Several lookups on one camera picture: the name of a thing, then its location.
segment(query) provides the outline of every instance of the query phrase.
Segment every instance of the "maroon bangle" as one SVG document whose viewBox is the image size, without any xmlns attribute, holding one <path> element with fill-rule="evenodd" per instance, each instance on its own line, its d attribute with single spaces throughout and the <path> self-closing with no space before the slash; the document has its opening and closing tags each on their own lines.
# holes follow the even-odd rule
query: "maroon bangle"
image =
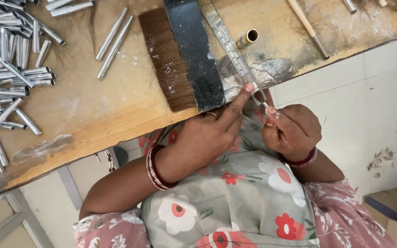
<svg viewBox="0 0 397 248">
<path fill-rule="evenodd" d="M 150 177 L 151 182 L 160 190 L 168 190 L 175 187 L 178 182 L 168 183 L 160 177 L 159 172 L 156 168 L 155 158 L 156 154 L 160 149 L 165 148 L 163 145 L 156 145 L 153 147 L 146 157 L 146 170 L 148 172 L 148 176 Z"/>
<path fill-rule="evenodd" d="M 280 158 L 281 158 L 286 164 L 288 164 L 289 166 L 292 166 L 292 167 L 296 167 L 296 168 L 298 168 L 298 167 L 301 168 L 301 167 L 304 167 L 304 166 L 307 166 L 307 165 L 311 164 L 311 163 L 315 160 L 316 154 L 317 154 L 316 147 L 314 147 L 314 148 L 310 151 L 309 156 L 307 156 L 307 158 L 306 158 L 305 160 L 298 161 L 298 162 L 294 162 L 294 161 L 287 160 L 287 159 L 283 156 L 283 154 L 279 153 Z"/>
</svg>

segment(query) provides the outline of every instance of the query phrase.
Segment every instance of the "transparent ruler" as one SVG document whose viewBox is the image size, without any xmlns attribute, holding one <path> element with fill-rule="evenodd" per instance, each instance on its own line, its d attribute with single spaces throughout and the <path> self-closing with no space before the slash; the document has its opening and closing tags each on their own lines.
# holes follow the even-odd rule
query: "transparent ruler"
<svg viewBox="0 0 397 248">
<path fill-rule="evenodd" d="M 217 11 L 214 8 L 214 5 L 210 0 L 198 0 L 198 3 L 201 8 L 201 13 L 205 16 L 209 26 L 211 26 L 212 31 L 223 47 L 224 51 L 228 55 L 238 74 L 246 79 L 247 82 L 251 82 L 254 84 L 255 91 L 258 89 L 262 93 L 264 99 L 266 99 L 266 95 L 263 90 L 259 87 L 257 83 L 257 79 L 251 71 L 251 68 L 248 66 L 246 60 L 243 58 L 240 50 L 235 44 L 234 39 L 232 39 L 231 34 L 223 23 L 223 20 L 218 15 Z"/>
</svg>

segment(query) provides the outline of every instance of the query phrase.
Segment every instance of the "animal hair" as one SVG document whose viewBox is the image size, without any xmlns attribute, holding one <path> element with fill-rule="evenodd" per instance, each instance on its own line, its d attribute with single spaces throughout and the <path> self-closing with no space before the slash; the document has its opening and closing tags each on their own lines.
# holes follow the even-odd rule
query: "animal hair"
<svg viewBox="0 0 397 248">
<path fill-rule="evenodd" d="M 186 65 L 180 56 L 164 8 L 139 15 L 146 48 L 156 70 L 163 95 L 173 112 L 196 106 Z"/>
</svg>

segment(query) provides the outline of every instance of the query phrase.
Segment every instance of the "worn wood surface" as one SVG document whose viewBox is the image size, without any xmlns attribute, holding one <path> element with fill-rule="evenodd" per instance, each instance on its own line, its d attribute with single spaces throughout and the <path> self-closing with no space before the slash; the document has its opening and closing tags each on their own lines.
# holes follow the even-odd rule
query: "worn wood surface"
<svg viewBox="0 0 397 248">
<path fill-rule="evenodd" d="M 0 173 L 0 191 L 198 113 L 195 109 L 172 113 L 168 108 L 137 18 L 105 78 L 96 78 L 101 62 L 95 54 L 122 8 L 128 6 L 137 17 L 162 6 L 161 0 L 102 0 L 96 8 L 58 18 L 50 16 L 44 3 L 29 8 L 66 40 L 64 46 L 53 43 L 44 62 L 57 74 L 57 84 L 32 89 L 22 105 L 42 135 L 0 130 L 11 161 Z M 341 0 L 306 0 L 302 9 L 331 55 L 322 60 L 285 0 L 216 0 L 214 4 L 234 39 L 251 28 L 258 30 L 258 41 L 243 53 L 263 87 L 397 39 L 397 12 L 379 7 L 376 1 L 350 15 Z M 230 99 L 239 87 L 233 68 L 212 32 L 209 37 Z M 33 61 L 36 57 L 31 55 L 30 67 Z"/>
</svg>

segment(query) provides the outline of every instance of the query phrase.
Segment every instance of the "woman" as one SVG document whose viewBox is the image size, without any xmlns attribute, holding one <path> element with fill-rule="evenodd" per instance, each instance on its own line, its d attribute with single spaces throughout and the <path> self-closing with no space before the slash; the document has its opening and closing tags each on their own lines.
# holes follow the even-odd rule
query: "woman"
<svg viewBox="0 0 397 248">
<path fill-rule="evenodd" d="M 90 189 L 77 247 L 396 247 L 316 149 L 317 117 L 268 107 L 263 127 L 240 114 L 253 89 L 146 136 L 145 156 Z"/>
</svg>

